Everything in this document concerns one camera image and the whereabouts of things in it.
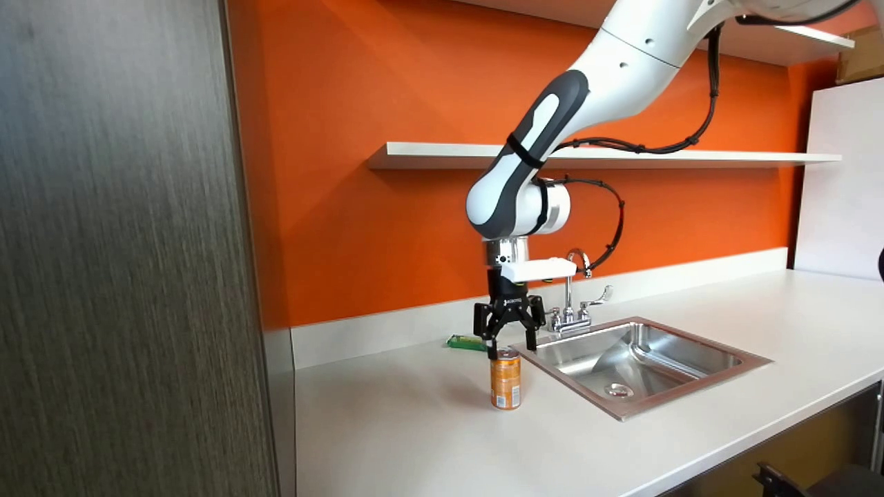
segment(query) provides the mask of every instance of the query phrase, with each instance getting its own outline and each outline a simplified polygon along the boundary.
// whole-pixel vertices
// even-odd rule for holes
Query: orange wall
[[[478,174],[371,172],[364,161],[383,140],[499,143],[590,32],[454,0],[228,7],[266,326],[484,295],[484,246],[463,221]],[[695,57],[653,111],[600,133],[683,137],[704,115],[704,89]],[[800,74],[726,60],[722,92],[704,150],[795,150]],[[628,231],[603,274],[791,239],[791,172],[589,174],[628,198]],[[572,195],[568,227],[532,238],[532,257],[603,250],[612,201],[579,187]]]

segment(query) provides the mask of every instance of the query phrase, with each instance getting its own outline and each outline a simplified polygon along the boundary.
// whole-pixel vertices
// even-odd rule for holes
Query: gray cabinet
[[[0,495],[278,495],[219,0],[0,0]]]

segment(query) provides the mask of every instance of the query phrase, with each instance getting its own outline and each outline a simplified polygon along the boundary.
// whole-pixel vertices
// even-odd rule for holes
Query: white countertop
[[[303,497],[658,495],[884,377],[884,284],[760,274],[597,310],[773,358],[608,416],[525,362],[517,412],[488,405],[484,354],[436,342],[295,372]]]

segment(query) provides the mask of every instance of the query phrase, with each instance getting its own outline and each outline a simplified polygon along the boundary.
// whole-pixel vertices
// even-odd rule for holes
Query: sink basin
[[[767,362],[647,317],[603,324],[520,354],[617,419]]]

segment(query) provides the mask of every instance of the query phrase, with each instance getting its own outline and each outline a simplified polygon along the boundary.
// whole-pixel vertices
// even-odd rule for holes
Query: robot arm
[[[731,17],[778,23],[814,20],[854,0],[619,0],[586,52],[559,74],[506,137],[488,172],[467,195],[467,219],[487,239],[492,304],[478,304],[476,333],[495,357],[498,332],[520,319],[542,326],[542,301],[528,297],[525,281],[572,275],[572,264],[528,263],[528,238],[559,231],[568,219],[564,184],[537,174],[556,147],[577,130],[641,112],[676,78],[695,45]]]

